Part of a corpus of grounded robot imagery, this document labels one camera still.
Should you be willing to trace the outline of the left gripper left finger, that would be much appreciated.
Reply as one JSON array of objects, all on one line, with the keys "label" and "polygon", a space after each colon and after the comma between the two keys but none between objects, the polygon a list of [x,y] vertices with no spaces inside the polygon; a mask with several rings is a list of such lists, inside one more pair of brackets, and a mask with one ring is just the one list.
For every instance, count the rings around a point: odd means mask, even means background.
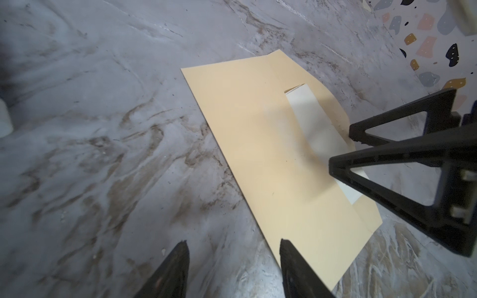
[{"label": "left gripper left finger", "polygon": [[186,241],[179,242],[134,298],[185,298],[190,251]]}]

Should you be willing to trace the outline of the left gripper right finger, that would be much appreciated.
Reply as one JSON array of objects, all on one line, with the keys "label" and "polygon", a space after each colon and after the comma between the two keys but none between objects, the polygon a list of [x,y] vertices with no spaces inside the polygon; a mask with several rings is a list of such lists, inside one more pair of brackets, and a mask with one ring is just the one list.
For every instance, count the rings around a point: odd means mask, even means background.
[{"label": "left gripper right finger", "polygon": [[291,241],[281,240],[279,255],[286,298],[335,298]]}]

